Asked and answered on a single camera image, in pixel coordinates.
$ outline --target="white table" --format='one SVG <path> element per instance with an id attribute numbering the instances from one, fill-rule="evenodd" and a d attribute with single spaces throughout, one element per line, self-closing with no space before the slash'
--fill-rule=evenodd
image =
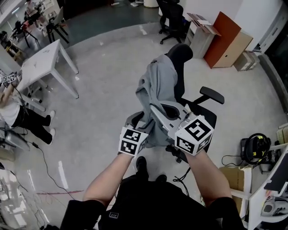
<path id="1" fill-rule="evenodd" d="M 66 80 L 58 73 L 55 69 L 56 58 L 58 56 L 58 52 L 63 55 L 69 66 L 72 68 L 75 74 L 78 74 L 79 71 L 66 53 L 64 47 L 61 45 L 60 40 L 57 40 L 50 45 L 46 46 L 36 54 L 34 54 L 31 58 L 27 59 L 22 67 L 22 80 L 20 81 L 17 90 L 22 91 L 34 82 L 38 81 L 44 88 L 47 85 L 41 80 L 42 77 L 51 73 L 54 78 L 56 78 L 59 83 L 70 93 L 74 98 L 78 98 L 78 93 L 67 84 Z M 38 103 L 32 101 L 30 98 L 22 95 L 23 100 L 27 103 L 31 104 L 35 108 L 45 111 L 45 108 Z"/>
<path id="2" fill-rule="evenodd" d="M 271 181 L 272 176 L 277 171 L 279 165 L 281 164 L 281 161 L 283 160 L 284 156 L 288 154 L 288 146 L 287 143 L 283 145 L 273 146 L 270 148 L 270 150 L 276 150 L 281 149 L 282 155 L 280 159 L 278 160 L 277 164 L 272 169 L 271 173 L 269 174 L 268 178 L 265 180 L 265 182 L 260 186 L 260 188 L 253 194 L 251 193 L 244 193 L 241 191 L 237 191 L 234 189 L 231 189 L 231 194 L 236 197 L 240 197 L 242 199 L 249 200 L 249 222 L 243 222 L 244 227 L 247 228 L 247 230 L 254 230 L 263 220 L 261 217 L 262 207 L 267 200 L 267 190 L 264 189 L 267 183 Z"/>

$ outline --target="gray cloth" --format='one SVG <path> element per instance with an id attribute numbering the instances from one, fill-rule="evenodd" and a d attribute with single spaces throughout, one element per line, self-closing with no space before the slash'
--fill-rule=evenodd
<path id="1" fill-rule="evenodd" d="M 177 83 L 178 75 L 172 61 L 166 55 L 161 55 L 154 59 L 147 66 L 146 73 L 140 78 L 139 86 L 136 90 L 136 96 L 140 100 L 144 117 L 141 121 L 148 124 L 152 119 L 150 104 L 156 105 L 164 113 L 164 109 L 159 101 L 175 102 L 174 87 Z M 167 146 L 168 136 L 157 119 L 154 119 L 156 125 L 149 134 L 146 148 L 154 146 Z"/>

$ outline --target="shoe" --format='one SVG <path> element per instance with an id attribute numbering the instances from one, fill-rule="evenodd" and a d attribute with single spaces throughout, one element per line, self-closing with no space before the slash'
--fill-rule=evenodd
<path id="1" fill-rule="evenodd" d="M 55 137 L 55 134 L 56 134 L 56 130 L 55 130 L 54 128 L 51 129 L 51 130 L 50 130 L 50 134 L 51 134 L 51 136 L 52 136 L 52 141 L 51 141 L 51 143 L 50 143 L 49 145 L 52 145 L 52 142 L 53 142 L 54 137 Z"/>
<path id="2" fill-rule="evenodd" d="M 167 176 L 164 174 L 158 176 L 156 182 L 167 182 Z"/>
<path id="3" fill-rule="evenodd" d="M 49 116 L 50 116 L 50 118 L 51 118 L 51 120 L 50 120 L 50 125 L 52 124 L 52 121 L 53 121 L 53 118 L 55 117 L 55 110 L 52 110 L 50 113 L 49 113 Z"/>
<path id="4" fill-rule="evenodd" d="M 130 5 L 131 5 L 131 6 L 134 6 L 134 7 L 139 6 L 136 2 L 131 2 Z"/>
<path id="5" fill-rule="evenodd" d="M 140 170 L 147 171 L 147 161 L 146 161 L 145 157 L 140 156 L 137 158 L 136 168 L 137 168 L 137 171 L 140 171 Z"/>

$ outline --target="chair wheel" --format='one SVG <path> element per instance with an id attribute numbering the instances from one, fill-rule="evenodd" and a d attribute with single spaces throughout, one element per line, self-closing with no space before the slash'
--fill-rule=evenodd
<path id="1" fill-rule="evenodd" d="M 177 163 L 181 163 L 181 162 L 182 162 L 182 159 L 181 159 L 180 157 L 177 157 L 176 162 L 177 162 Z"/>

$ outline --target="black shirt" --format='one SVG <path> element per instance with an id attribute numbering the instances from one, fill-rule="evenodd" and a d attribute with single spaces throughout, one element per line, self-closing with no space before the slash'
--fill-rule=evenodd
<path id="1" fill-rule="evenodd" d="M 69 201 L 60 230 L 91 230 L 100 215 L 100 230 L 244 229 L 231 198 L 206 208 L 171 183 L 130 180 L 122 182 L 108 211 L 96 200 Z"/>

